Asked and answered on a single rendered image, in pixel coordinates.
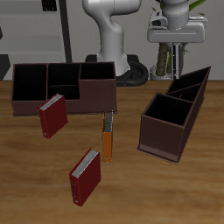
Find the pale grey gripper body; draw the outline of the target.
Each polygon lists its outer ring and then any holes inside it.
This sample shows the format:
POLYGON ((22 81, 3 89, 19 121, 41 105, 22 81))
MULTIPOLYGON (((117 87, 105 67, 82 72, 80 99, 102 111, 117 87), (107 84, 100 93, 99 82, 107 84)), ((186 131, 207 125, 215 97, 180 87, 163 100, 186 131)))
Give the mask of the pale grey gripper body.
POLYGON ((205 17, 189 17, 188 24, 179 30, 169 30, 166 26, 151 24, 147 39, 151 43, 201 43, 205 41, 205 17))

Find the orange striped book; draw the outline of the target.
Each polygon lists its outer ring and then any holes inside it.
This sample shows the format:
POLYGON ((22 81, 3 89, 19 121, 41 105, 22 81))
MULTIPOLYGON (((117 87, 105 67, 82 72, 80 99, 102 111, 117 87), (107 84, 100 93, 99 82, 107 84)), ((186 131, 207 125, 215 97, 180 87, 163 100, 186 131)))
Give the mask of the orange striped book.
POLYGON ((113 112, 104 112, 102 121, 102 160, 112 161, 113 112))

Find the dark brown desk caddy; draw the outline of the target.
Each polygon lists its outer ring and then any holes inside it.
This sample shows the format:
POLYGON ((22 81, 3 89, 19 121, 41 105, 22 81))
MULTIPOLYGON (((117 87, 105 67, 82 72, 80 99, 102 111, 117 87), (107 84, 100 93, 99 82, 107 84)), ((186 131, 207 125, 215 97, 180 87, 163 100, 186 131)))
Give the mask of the dark brown desk caddy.
POLYGON ((178 164, 204 101, 211 67, 183 74, 156 93, 141 115, 137 150, 178 164))
POLYGON ((11 105, 15 116, 36 116, 38 106, 60 94, 66 112, 116 112, 116 74, 112 62, 16 64, 13 67, 11 105))

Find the red book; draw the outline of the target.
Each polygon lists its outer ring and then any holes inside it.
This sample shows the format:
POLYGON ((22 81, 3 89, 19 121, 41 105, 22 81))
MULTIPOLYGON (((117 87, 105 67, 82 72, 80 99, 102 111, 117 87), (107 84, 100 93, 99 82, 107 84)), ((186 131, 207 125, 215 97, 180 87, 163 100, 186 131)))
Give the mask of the red book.
POLYGON ((82 207, 101 181, 100 152, 90 148, 69 172, 73 203, 82 207))
POLYGON ((67 124, 65 97, 59 93, 38 107, 43 136, 51 138, 67 124))

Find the black upright post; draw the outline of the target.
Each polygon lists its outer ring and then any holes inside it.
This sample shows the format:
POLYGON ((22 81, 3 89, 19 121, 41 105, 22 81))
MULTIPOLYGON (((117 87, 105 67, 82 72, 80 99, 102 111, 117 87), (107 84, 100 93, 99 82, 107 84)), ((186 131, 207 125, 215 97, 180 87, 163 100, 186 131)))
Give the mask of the black upright post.
POLYGON ((68 17, 67 17, 67 0, 59 0, 59 10, 60 10, 60 20, 61 20, 66 63, 71 63, 73 60, 72 60, 72 51, 71 51, 70 34, 69 34, 68 17))

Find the flat black base plate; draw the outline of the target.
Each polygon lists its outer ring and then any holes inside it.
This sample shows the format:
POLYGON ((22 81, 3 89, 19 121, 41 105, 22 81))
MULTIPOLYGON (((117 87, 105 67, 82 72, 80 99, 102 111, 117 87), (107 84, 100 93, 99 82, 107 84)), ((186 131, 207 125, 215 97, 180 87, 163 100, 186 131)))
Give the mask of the flat black base plate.
POLYGON ((136 55, 128 56, 129 69, 124 74, 116 75, 114 61, 98 62, 96 55, 88 55, 80 66, 80 79, 85 81, 108 81, 113 87, 142 86, 149 77, 148 69, 139 62, 136 55))

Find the green pot plant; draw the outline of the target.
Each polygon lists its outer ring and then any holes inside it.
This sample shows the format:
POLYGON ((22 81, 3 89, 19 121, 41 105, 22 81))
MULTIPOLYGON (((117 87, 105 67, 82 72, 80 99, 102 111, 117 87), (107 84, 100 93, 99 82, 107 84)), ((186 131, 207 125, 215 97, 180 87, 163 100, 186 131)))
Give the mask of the green pot plant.
MULTIPOLYGON (((206 0, 156 0, 160 9, 154 10, 150 16, 149 26, 166 26, 169 30, 179 30, 188 24, 189 17, 204 17, 203 13, 198 16, 190 16, 189 12, 202 5, 206 0)), ((179 43, 179 78, 182 74, 186 45, 179 43)), ((157 64, 152 79, 174 79, 172 76, 172 43, 159 43, 157 64)))

